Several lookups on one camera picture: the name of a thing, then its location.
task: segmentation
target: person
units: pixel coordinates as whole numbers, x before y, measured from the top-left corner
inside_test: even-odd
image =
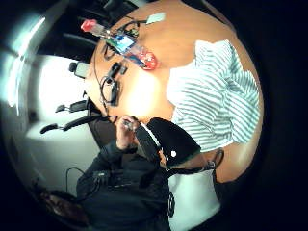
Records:
[[[199,150],[189,134],[168,120],[153,117],[145,125],[124,115],[116,139],[102,147],[78,179],[76,198],[63,192],[37,194],[53,213],[94,231],[167,231],[174,209],[168,177],[180,173],[177,167]],[[135,155],[122,163],[129,153]]]
[[[101,149],[78,179],[77,199],[93,230],[169,230],[165,170],[141,155],[121,164],[125,154],[137,151],[134,130],[139,126],[134,117],[124,115],[116,126],[116,140]],[[142,187],[149,175],[151,182]]]

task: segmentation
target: office chair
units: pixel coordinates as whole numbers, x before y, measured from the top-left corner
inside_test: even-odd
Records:
[[[72,62],[70,63],[68,70],[73,72],[77,77],[85,79],[87,77],[89,67],[90,65],[86,62]]]
[[[95,105],[89,98],[87,100],[81,100],[81,101],[75,102],[71,104],[69,107],[67,107],[64,104],[59,105],[56,109],[56,113],[63,112],[63,111],[69,111],[70,113],[76,113],[76,112],[80,112],[84,110],[88,110],[88,113],[86,116],[82,116],[80,118],[74,119],[68,122],[65,126],[59,126],[57,123],[46,125],[42,129],[40,129],[40,133],[44,134],[48,131],[55,130],[55,129],[60,129],[66,132],[73,127],[77,127],[79,125],[90,123],[96,120],[110,121],[111,123],[113,123],[117,119],[116,115],[103,116],[101,112],[99,111],[99,109],[95,107]]]

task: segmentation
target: wire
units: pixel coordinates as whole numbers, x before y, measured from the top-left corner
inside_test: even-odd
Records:
[[[76,169],[79,170],[80,172],[83,173],[83,175],[86,175],[81,169],[79,169],[78,167],[70,167],[66,170],[66,174],[65,174],[65,191],[66,193],[68,193],[68,173],[72,170],[72,169]]]
[[[98,87],[99,87],[99,91],[100,91],[100,96],[103,97],[103,91],[102,91],[102,88],[100,86],[100,81],[98,80],[97,73],[96,73],[96,52],[97,52],[97,46],[96,46],[96,48],[94,50],[94,55],[93,55],[93,58],[94,58],[93,67],[94,67],[94,75],[95,75],[95,78],[96,78],[96,81],[97,81],[97,84],[98,84]],[[108,111],[106,103],[104,101],[101,102],[101,103],[104,106],[106,116],[108,116],[109,115],[109,111]]]

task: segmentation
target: black object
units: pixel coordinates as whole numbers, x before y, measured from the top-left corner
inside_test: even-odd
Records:
[[[120,71],[120,69],[121,69],[121,64],[119,64],[118,62],[115,62],[113,66],[111,67],[111,69],[109,70],[107,76],[111,78],[115,78],[118,72]]]
[[[69,107],[67,107],[66,105],[62,104],[59,105],[56,109],[56,113],[58,112],[62,112],[62,111],[69,111],[70,113],[76,113],[79,111],[84,111],[89,107],[89,101],[88,100],[81,100],[75,103],[72,103]]]
[[[43,127],[42,129],[40,129],[40,133],[44,134],[45,132],[48,132],[48,131],[54,130],[54,129],[59,129],[59,126],[58,126],[57,123],[52,123],[52,124],[49,124],[49,125]]]
[[[82,125],[82,124],[85,124],[85,123],[90,123],[90,122],[95,121],[97,119],[99,119],[101,121],[110,121],[111,123],[114,123],[114,122],[116,122],[117,116],[116,115],[108,115],[108,116],[86,115],[86,116],[83,116],[83,117],[80,117],[80,118],[77,118],[73,121],[68,122],[64,127],[59,126],[57,123],[49,124],[49,125],[43,127],[40,130],[40,133],[44,134],[44,133],[46,133],[50,130],[54,130],[54,129],[61,129],[64,132],[66,132],[67,130],[69,130],[73,127],[76,127],[76,126],[79,126],[79,125]]]
[[[153,141],[148,130],[142,124],[135,130],[136,138],[138,139],[142,152],[145,154],[146,159],[150,162],[159,162],[160,158],[158,151],[160,150],[159,144]]]
[[[77,118],[77,119],[67,123],[66,126],[63,128],[63,130],[66,132],[67,130],[69,130],[73,127],[79,126],[79,125],[84,124],[84,123],[89,123],[89,122],[95,121],[96,119],[98,119],[100,117],[101,117],[101,115],[86,115],[86,116]]]
[[[201,149],[184,129],[168,120],[153,117],[146,126],[159,141],[167,167],[186,162]]]

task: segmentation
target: striped cloth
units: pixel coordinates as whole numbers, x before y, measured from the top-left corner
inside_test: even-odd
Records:
[[[201,152],[248,142],[259,119],[257,85],[228,40],[197,40],[194,60],[170,71],[167,99],[175,106],[171,121]]]

